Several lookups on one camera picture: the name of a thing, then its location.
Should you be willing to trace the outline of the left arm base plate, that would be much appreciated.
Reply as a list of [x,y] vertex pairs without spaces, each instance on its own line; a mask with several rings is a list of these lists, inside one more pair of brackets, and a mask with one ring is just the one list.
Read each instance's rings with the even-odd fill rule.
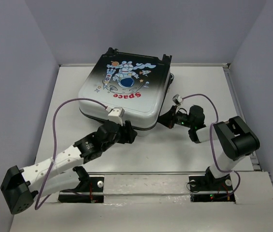
[[104,203],[104,176],[90,176],[88,184],[79,184],[72,190],[61,191],[60,203]]

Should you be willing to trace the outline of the black suitcase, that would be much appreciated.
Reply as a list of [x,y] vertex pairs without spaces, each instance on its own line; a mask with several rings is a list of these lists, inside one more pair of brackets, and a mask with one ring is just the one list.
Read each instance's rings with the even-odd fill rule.
[[108,48],[102,54],[78,92],[81,113],[103,123],[107,113],[95,104],[124,109],[139,136],[146,136],[158,123],[171,84],[172,56],[162,58],[120,52]]

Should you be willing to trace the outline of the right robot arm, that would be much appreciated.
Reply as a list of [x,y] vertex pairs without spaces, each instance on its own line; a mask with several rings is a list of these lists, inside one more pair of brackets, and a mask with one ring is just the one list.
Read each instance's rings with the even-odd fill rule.
[[189,138],[196,144],[209,141],[213,146],[214,140],[220,142],[221,155],[214,156],[214,163],[206,169],[205,175],[193,181],[195,187],[216,189],[239,161],[259,149],[260,142],[239,116],[211,127],[206,126],[204,120],[204,110],[198,105],[191,106],[189,112],[181,112],[180,108],[172,106],[167,113],[158,117],[158,123],[169,129],[174,125],[189,128]]

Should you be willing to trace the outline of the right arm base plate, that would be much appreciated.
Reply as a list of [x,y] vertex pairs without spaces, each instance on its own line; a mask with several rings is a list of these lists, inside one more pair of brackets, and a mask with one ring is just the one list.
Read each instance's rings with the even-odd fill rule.
[[205,176],[193,175],[189,177],[186,188],[192,203],[236,202],[234,194],[231,195],[233,185],[230,175],[211,184],[205,182]]

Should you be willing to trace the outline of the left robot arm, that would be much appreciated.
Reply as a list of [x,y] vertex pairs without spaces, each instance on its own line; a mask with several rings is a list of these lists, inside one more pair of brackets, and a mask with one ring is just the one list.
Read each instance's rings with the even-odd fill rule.
[[[130,121],[124,125],[107,120],[97,131],[76,141],[66,150],[35,165],[18,168],[12,166],[3,178],[0,190],[12,215],[19,214],[41,197],[72,189],[83,191],[88,187],[89,176],[83,165],[99,158],[114,144],[132,144],[137,132]],[[72,185],[67,183],[71,170],[75,176]]]

